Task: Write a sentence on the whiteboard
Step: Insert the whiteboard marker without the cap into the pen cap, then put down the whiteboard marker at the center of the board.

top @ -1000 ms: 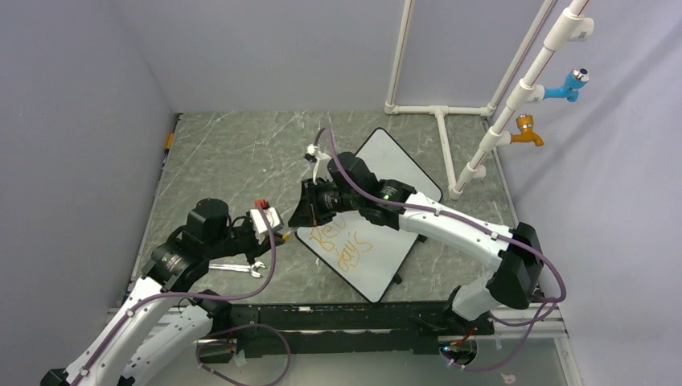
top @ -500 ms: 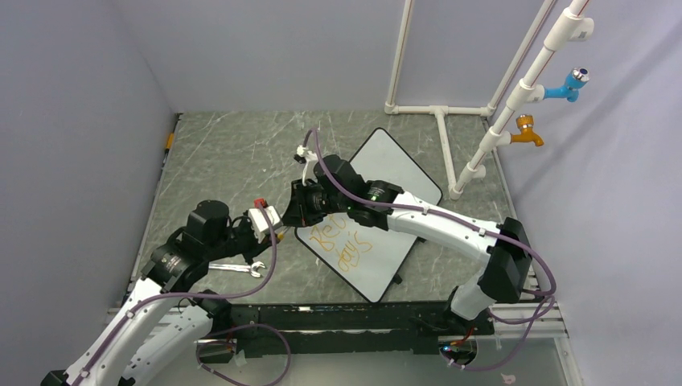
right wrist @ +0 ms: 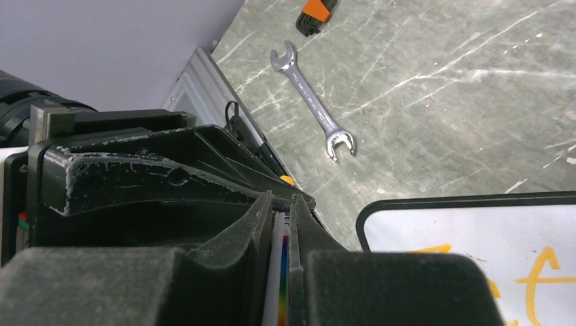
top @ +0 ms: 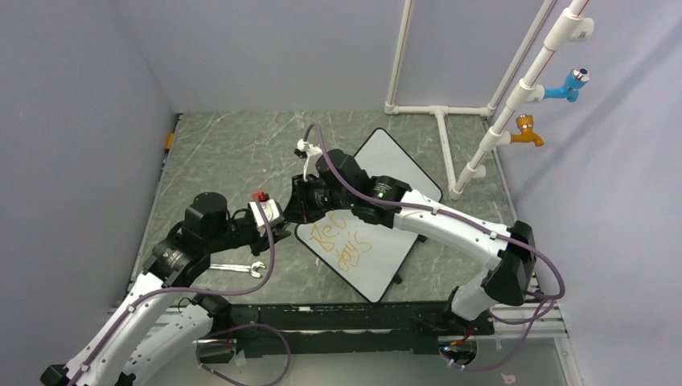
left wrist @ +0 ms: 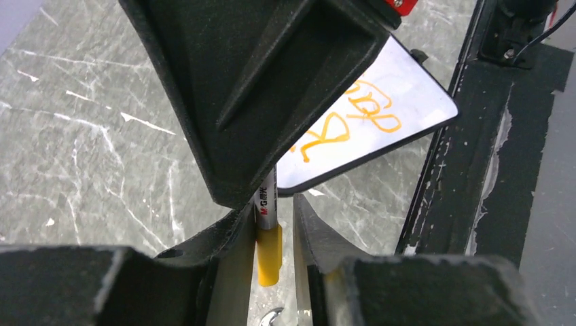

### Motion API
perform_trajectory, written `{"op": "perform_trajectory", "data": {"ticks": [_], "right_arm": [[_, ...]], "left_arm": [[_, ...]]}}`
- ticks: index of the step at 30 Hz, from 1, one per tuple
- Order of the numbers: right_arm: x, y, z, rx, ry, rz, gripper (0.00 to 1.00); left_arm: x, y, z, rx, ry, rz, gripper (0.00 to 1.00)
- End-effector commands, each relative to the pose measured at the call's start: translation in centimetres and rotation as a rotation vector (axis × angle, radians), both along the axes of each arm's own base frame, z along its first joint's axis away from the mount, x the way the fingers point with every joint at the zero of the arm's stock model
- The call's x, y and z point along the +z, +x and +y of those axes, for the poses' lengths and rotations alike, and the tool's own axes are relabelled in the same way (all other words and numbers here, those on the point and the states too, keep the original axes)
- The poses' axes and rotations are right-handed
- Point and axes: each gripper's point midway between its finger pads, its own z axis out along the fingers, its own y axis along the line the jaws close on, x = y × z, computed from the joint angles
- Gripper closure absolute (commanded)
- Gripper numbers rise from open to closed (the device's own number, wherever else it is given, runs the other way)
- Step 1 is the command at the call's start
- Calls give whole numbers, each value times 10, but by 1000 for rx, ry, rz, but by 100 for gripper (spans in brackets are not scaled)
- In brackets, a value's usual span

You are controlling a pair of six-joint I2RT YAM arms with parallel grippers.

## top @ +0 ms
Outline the white whiteboard black frame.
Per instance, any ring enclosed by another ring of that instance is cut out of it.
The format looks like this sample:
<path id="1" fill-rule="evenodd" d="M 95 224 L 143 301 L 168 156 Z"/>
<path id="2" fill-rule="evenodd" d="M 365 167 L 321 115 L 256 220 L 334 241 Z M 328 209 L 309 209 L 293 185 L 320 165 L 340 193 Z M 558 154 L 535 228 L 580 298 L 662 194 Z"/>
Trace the white whiteboard black frame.
<path id="1" fill-rule="evenodd" d="M 437 202 L 442 189 L 384 129 L 375 129 L 355 152 L 371 176 L 388 175 L 406 182 Z M 330 211 L 312 224 L 295 228 L 295 236 L 320 262 L 368 302 L 386 294 L 417 234 L 357 219 L 350 211 Z"/>

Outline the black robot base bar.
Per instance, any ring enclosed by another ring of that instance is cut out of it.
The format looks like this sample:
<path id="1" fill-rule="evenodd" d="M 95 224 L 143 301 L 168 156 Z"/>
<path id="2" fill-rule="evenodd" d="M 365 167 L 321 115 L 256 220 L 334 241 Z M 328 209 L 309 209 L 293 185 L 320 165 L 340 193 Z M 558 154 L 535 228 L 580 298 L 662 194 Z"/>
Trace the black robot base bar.
<path id="1" fill-rule="evenodd" d="M 205 358 L 224 359 L 229 343 L 248 358 L 286 352 L 435 354 L 448 339 L 494 332 L 485 314 L 463 322 L 446 312 L 445 302 L 232 304 L 211 316 L 204 336 L 218 346 Z"/>

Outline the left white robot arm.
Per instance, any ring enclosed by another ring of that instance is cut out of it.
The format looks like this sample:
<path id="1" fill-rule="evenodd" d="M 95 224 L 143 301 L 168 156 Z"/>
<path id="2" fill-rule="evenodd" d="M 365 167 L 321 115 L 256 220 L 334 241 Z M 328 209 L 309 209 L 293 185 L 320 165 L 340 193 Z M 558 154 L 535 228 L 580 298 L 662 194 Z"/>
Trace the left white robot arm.
<path id="1" fill-rule="evenodd" d="M 216 290 L 194 292 L 188 307 L 161 330 L 150 329 L 210 268 L 214 253 L 250 248 L 254 256 L 273 251 L 289 235 L 280 204 L 257 192 L 235 213 L 216 192 L 197 195 L 184 218 L 158 242 L 132 288 L 109 321 L 66 364 L 52 364 L 43 385 L 143 385 L 193 340 L 229 331 L 232 306 Z"/>

